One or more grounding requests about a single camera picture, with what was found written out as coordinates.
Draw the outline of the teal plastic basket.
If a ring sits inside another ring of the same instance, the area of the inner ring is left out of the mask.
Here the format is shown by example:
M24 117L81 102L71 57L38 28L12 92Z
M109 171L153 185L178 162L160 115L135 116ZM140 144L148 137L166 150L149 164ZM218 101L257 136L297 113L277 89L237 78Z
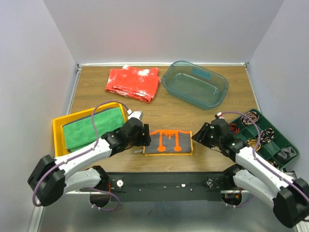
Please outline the teal plastic basket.
M222 75L183 60L171 64L162 85L170 95L204 110L219 106L229 88Z

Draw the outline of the grey orange towel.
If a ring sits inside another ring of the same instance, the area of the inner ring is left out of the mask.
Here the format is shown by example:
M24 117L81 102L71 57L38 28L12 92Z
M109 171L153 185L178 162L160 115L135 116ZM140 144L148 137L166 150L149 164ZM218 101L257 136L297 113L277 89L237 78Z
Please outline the grey orange towel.
M187 130L154 130L151 142L143 147L144 156L192 156L192 132Z

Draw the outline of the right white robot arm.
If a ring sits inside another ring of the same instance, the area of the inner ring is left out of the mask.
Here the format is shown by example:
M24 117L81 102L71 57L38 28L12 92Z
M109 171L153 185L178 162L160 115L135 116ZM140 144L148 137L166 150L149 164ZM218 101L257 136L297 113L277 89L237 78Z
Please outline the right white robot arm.
M235 163L224 171L225 188L248 191L272 208L278 221L288 228L309 218L308 183L281 172L256 154L245 141L234 137L225 119L205 123L192 139L208 148L219 148Z

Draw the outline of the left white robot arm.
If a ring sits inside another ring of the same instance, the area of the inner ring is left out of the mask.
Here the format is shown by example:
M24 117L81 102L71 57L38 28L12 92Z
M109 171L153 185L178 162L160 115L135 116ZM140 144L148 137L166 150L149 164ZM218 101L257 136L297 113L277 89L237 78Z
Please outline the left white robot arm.
M49 206L65 193L69 178L81 174L86 166L126 150L128 146L148 146L151 142L149 125L130 118L122 127L98 136L95 142L68 155L42 157L27 182L33 190L36 207Z

